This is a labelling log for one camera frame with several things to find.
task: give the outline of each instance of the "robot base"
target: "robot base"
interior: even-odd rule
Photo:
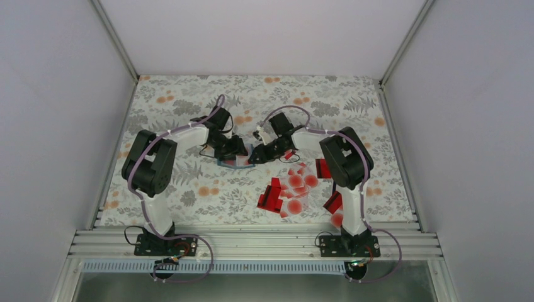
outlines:
[[[172,237],[174,234],[174,223],[165,237]],[[177,240],[163,240],[156,235],[143,229],[143,234],[137,236],[134,255],[136,256],[189,256],[196,255],[198,240],[196,238],[181,238]]]
[[[363,244],[361,244],[352,254],[341,241],[341,236],[324,235],[319,236],[319,246],[321,249],[321,257],[325,258],[339,258],[339,257],[371,257],[368,248],[373,254],[373,258],[380,257],[380,246],[376,236],[369,236]]]

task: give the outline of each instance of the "leaf pattern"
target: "leaf pattern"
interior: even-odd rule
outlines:
[[[373,81],[367,77],[251,75],[151,75],[140,78],[129,112],[128,125],[111,178],[104,225],[142,224],[136,197],[121,177],[125,157],[142,129],[162,133],[190,119],[209,114],[219,94],[234,117],[238,133],[246,143],[258,144],[252,136],[256,125],[272,110],[297,104],[312,113],[310,126],[318,129],[353,127],[375,161],[366,196],[366,213],[371,221],[411,219],[395,153]],[[304,117],[297,109],[285,109],[298,125]],[[265,130],[273,133],[269,124]],[[271,177],[287,175],[288,164],[279,161],[253,169],[219,167],[213,159],[199,155],[201,147],[178,154],[171,182],[164,191],[173,219],[180,224],[225,223],[267,224],[329,222],[331,215],[322,205],[331,195],[332,181],[322,180],[310,191],[309,205],[299,215],[280,218],[257,209]],[[301,161],[314,168],[321,156],[310,150],[298,151]]]

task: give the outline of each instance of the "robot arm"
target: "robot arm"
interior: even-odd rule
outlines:
[[[234,159],[236,155],[248,155],[242,139],[231,134],[231,130],[223,130],[229,116],[228,111],[219,108],[202,125],[185,129],[176,135],[167,137],[167,139],[159,140],[147,154],[149,157],[142,159],[133,176],[132,187],[146,195],[144,199],[147,216],[159,234],[167,234],[173,226],[167,202],[164,195],[160,193],[167,188],[171,181],[176,154],[182,154],[194,146],[209,145],[214,149],[215,158],[219,160]],[[195,118],[192,121],[201,121],[205,117]],[[155,133],[148,130],[141,130],[137,134],[122,167],[124,179],[128,179],[135,163],[156,137]],[[147,225],[145,229],[152,232],[152,229]]]
[[[256,147],[249,161],[269,162],[279,158],[288,150],[306,149],[322,153],[343,201],[341,242],[351,255],[361,250],[372,235],[361,220],[360,194],[365,192],[366,184],[362,192],[358,185],[362,182],[365,171],[361,157],[354,146],[344,138],[328,134],[327,131],[318,134],[307,131],[302,125],[295,127],[283,113],[275,115],[269,122],[278,138]],[[356,143],[371,171],[374,166],[373,159],[354,129],[345,127],[339,132]]]

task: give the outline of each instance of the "metal bracket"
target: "metal bracket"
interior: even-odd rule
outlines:
[[[350,252],[346,250],[341,242],[341,236],[319,236],[319,246],[321,247],[321,257],[325,258],[380,257],[380,245],[378,244],[378,238],[376,236],[369,237],[367,242],[356,251],[355,255],[351,255]]]
[[[196,256],[196,247],[198,246],[198,239],[196,238],[181,238],[169,243],[170,244],[166,249],[162,249],[161,246],[156,247],[147,238],[147,235],[141,233],[137,235],[137,242],[133,254],[136,256]],[[185,252],[188,245],[190,248],[186,254]]]

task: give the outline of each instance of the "gray vent grille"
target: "gray vent grille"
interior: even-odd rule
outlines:
[[[181,260],[178,266],[169,264],[158,272],[182,274],[204,273],[207,260]],[[91,259],[84,263],[84,272],[152,272],[153,260]],[[216,260],[212,274],[333,274],[344,273],[342,261],[236,261]]]

